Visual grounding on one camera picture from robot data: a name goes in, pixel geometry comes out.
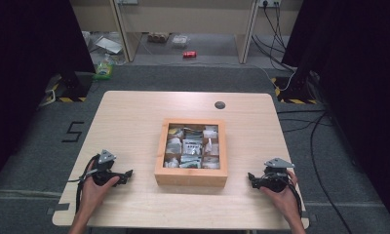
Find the green plastic bottle pack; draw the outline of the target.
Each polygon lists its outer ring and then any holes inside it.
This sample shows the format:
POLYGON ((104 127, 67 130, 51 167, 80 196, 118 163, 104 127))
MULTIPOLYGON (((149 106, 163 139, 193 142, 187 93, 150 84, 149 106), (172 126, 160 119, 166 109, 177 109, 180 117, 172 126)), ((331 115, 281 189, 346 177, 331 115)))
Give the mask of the green plastic bottle pack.
POLYGON ((93 78, 95 80, 108 80, 113 73, 114 62, 109 54, 104 56, 104 59, 97 64, 96 73, 93 78))

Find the person's right hand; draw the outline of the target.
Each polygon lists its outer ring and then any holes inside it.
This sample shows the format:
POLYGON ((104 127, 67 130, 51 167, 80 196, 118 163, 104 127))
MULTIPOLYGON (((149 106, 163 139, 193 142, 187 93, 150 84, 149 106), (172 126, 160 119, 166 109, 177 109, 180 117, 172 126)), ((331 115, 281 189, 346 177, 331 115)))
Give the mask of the person's right hand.
POLYGON ((287 221, 301 220, 301 216, 298 211, 297 200, 291 190, 292 186, 296 186, 297 177, 291 171, 287 171, 291 181, 281 192, 274 192, 266 187, 260 187, 259 190, 267 195, 272 201, 273 205, 279 210, 287 221))

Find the wooden box with glass lid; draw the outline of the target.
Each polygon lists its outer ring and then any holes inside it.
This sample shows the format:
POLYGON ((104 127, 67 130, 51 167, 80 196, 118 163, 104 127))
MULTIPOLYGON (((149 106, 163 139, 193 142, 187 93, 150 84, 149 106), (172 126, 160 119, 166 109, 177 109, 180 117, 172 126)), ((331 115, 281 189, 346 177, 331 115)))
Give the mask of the wooden box with glass lid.
POLYGON ((155 165, 155 177, 159 185, 224 187, 228 178, 225 123, 223 120, 165 119, 160 136, 155 165), (171 125, 218 125, 219 160, 218 170, 164 168, 168 128, 171 125))

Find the person's left hand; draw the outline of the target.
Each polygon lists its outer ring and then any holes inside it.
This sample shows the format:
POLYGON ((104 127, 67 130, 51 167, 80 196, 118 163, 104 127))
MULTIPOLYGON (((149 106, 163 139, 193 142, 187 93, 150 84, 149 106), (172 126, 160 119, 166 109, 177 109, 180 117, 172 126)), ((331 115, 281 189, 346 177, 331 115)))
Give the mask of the person's left hand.
POLYGON ((117 175, 111 178, 104 185, 95 184, 93 178, 88 176, 84 180, 83 188, 81 191, 80 205, 77 211, 81 215, 91 215, 94 210, 103 202, 107 192, 113 187, 120 177, 117 175))

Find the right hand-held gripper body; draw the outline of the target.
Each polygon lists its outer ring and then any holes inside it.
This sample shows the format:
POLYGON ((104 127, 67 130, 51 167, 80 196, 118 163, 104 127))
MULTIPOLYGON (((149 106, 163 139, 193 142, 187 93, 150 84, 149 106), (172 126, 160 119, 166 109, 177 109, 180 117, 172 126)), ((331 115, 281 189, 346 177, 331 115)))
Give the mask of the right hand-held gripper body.
POLYGON ((288 168, 294 164, 281 158, 274 158, 264 163, 264 175, 258 179, 257 187, 266 187, 273 192, 281 192, 289 184, 288 168))

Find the clear plastic container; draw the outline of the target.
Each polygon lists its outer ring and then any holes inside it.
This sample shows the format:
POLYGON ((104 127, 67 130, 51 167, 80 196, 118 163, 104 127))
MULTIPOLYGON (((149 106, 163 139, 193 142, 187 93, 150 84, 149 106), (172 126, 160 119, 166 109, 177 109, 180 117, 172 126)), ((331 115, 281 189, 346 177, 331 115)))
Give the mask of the clear plastic container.
POLYGON ((185 35, 175 35, 172 40, 172 46, 177 49, 184 49, 189 43, 189 38, 185 35))

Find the brown cardboard egg tray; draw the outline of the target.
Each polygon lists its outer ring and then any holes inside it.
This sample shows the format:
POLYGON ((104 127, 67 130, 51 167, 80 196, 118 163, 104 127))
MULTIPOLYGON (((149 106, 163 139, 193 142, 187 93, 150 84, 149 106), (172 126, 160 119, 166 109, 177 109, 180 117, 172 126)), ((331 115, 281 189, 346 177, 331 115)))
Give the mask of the brown cardboard egg tray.
POLYGON ((170 34, 165 32, 150 32, 147 35, 147 41, 153 43, 166 43, 170 34))

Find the black curtain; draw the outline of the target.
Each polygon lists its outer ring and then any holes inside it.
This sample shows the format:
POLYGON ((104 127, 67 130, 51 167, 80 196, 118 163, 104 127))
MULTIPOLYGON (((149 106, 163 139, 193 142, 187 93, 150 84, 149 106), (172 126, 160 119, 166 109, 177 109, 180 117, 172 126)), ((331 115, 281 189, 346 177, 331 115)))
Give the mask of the black curtain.
POLYGON ((94 70, 70 0, 0 0, 0 172, 49 80, 94 70))
POLYGON ((390 214, 390 0, 302 0, 283 61, 319 74, 390 214))

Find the white wall power socket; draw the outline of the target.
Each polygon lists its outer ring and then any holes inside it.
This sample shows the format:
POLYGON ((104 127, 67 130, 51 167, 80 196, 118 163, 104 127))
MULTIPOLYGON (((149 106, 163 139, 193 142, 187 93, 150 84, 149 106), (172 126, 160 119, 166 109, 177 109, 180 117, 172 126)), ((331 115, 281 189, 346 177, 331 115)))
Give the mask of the white wall power socket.
POLYGON ((281 0, 258 0, 259 8, 279 8, 281 0))

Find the black stand with striped base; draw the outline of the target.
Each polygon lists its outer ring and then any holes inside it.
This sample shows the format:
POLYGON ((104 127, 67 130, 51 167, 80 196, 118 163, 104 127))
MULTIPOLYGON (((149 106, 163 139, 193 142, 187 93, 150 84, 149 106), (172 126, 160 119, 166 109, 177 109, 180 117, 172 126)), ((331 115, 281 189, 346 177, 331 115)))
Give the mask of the black stand with striped base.
POLYGON ((95 67, 93 64, 77 66, 72 62, 60 65, 58 72, 49 80, 46 93, 48 100, 83 102, 92 86, 95 67))
POLYGON ((292 104, 317 103, 306 79, 296 78, 295 73, 287 76, 275 76, 270 81, 279 102, 292 104))

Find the group of packets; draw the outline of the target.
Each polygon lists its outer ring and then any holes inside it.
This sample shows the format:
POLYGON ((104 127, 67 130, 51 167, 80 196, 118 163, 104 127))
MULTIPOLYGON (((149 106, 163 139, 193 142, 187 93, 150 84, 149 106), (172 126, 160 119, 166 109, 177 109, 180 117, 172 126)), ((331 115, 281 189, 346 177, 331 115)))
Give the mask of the group of packets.
POLYGON ((218 125, 171 125, 164 168, 218 170, 218 125))

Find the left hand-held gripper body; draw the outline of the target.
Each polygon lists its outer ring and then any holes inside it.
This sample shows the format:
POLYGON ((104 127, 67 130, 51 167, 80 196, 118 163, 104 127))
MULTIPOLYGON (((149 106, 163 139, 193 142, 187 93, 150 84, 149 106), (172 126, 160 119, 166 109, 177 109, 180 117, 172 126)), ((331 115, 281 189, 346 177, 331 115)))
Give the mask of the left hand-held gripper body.
POLYGON ((92 169, 87 172, 87 176, 91 176, 95 184, 99 186, 105 185, 113 177, 118 177, 119 180, 115 183, 115 186, 117 186, 121 183, 122 175, 111 171, 115 159, 115 155, 106 149, 102 149, 99 154, 92 158, 92 169))

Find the grey flat sheet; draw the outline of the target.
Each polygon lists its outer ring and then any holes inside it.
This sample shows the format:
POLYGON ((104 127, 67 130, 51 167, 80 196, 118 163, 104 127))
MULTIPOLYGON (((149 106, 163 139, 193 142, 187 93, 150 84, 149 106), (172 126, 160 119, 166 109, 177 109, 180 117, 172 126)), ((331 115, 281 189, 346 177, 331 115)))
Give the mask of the grey flat sheet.
POLYGON ((97 39, 96 45, 113 54, 119 54, 122 51, 122 45, 120 43, 107 39, 104 36, 97 39))

